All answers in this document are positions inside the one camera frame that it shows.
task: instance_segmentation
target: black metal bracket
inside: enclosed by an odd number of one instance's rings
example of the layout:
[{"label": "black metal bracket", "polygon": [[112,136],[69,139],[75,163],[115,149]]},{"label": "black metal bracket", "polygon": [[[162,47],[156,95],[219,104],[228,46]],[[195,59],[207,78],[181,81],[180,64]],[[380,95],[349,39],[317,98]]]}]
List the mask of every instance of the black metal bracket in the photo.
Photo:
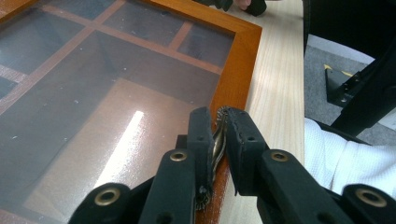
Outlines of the black metal bracket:
[{"label": "black metal bracket", "polygon": [[344,109],[332,127],[352,136],[371,128],[396,106],[396,37],[387,52],[343,82],[326,71],[328,101]]},{"label": "black metal bracket", "polygon": [[359,73],[349,77],[345,73],[331,68],[325,69],[327,102],[345,107],[355,96],[363,82]]}]

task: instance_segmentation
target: glass surface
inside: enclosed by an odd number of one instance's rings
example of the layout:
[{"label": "glass surface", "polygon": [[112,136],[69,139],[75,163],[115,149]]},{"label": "glass surface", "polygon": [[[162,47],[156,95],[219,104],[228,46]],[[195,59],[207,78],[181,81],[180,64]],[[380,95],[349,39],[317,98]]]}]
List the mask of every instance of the glass surface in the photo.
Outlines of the glass surface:
[{"label": "glass surface", "polygon": [[0,223],[65,223],[95,187],[155,175],[232,42],[135,1],[44,1],[1,24]]}]

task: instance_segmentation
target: white sleeve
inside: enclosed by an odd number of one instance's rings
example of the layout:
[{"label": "white sleeve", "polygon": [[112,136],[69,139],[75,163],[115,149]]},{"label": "white sleeve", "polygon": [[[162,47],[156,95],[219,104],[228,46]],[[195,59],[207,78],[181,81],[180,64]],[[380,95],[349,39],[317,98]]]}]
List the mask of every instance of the white sleeve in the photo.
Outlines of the white sleeve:
[{"label": "white sleeve", "polygon": [[396,146],[348,142],[311,119],[304,128],[304,166],[321,186],[341,194],[345,185],[366,184],[396,199]]}]

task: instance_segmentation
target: wooden frame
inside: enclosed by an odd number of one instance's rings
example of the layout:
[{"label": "wooden frame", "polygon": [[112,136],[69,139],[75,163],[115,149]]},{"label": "wooden frame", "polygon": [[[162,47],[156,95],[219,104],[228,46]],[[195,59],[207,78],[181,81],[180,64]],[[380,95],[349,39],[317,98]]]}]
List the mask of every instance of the wooden frame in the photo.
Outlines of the wooden frame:
[{"label": "wooden frame", "polygon": [[[1,6],[0,22],[9,19],[35,1],[6,0]],[[233,45],[219,78],[210,110],[212,118],[215,118],[217,109],[223,105],[245,108],[262,28],[189,0],[145,0],[145,2],[234,35]],[[228,162],[223,160],[218,167],[212,203],[205,211],[197,213],[196,223],[219,222],[228,175]]]}]

